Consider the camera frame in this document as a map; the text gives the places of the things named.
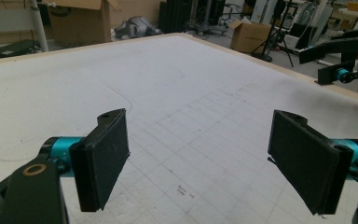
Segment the white table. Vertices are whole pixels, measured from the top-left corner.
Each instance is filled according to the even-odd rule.
[[[358,94],[185,35],[0,60],[0,180],[51,136],[86,135],[121,107],[130,159],[96,214],[62,178],[71,223],[351,223],[358,183],[336,215],[314,217],[267,150],[274,109],[358,138]]]

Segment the open cardboard box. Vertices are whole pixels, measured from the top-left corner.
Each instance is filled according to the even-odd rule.
[[[56,45],[78,47],[111,41],[109,6],[117,0],[53,0],[48,8]]]
[[[234,21],[229,27],[234,30],[231,39],[231,48],[243,52],[250,53],[260,46],[269,36],[269,25],[258,23],[246,23],[242,21]],[[264,47],[258,48],[255,52],[261,53]]]

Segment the tabletop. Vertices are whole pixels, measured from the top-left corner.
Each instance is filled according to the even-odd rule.
[[[127,109],[131,156],[103,211],[71,223],[351,223],[358,183],[337,213],[313,216],[267,161],[274,109],[331,138],[358,138],[358,94],[187,35],[160,35],[0,60],[0,180],[51,136],[84,136]]]

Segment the cardboard box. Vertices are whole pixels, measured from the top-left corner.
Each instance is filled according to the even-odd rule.
[[[109,6],[117,0],[54,0],[48,8],[56,45],[78,47],[111,41]]]
[[[234,29],[234,35],[231,40],[231,48],[243,52],[250,53],[260,44],[267,40],[269,36],[270,25],[257,23],[244,23],[242,21],[234,21],[229,25]],[[258,48],[256,53],[263,51],[263,46]]]

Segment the gray floor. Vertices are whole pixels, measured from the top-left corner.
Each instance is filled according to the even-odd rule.
[[[233,30],[228,29],[227,32],[224,34],[206,34],[206,35],[197,35],[196,32],[188,32],[190,35],[193,35],[199,39],[203,39],[205,41],[214,43],[216,45],[230,48],[231,43],[231,37],[233,35]],[[53,40],[48,41],[48,48],[49,50],[57,50],[60,49],[59,47],[54,45]],[[299,64],[298,56],[295,54],[291,54],[292,62],[294,67],[291,66],[289,58],[287,54],[282,50],[272,50],[269,53],[269,56],[272,58],[272,63],[277,64],[281,67],[296,71],[298,73],[304,74],[309,77],[317,78],[318,69],[325,67],[325,65],[317,63],[317,62],[311,62],[311,63],[304,63]],[[328,61],[330,63],[338,63],[339,60],[335,57],[326,57],[324,59],[325,61]],[[350,91],[357,91],[358,88],[358,80],[354,80],[352,83],[349,84],[341,84],[339,82],[335,83],[335,85],[338,85],[344,89],[350,90]]]

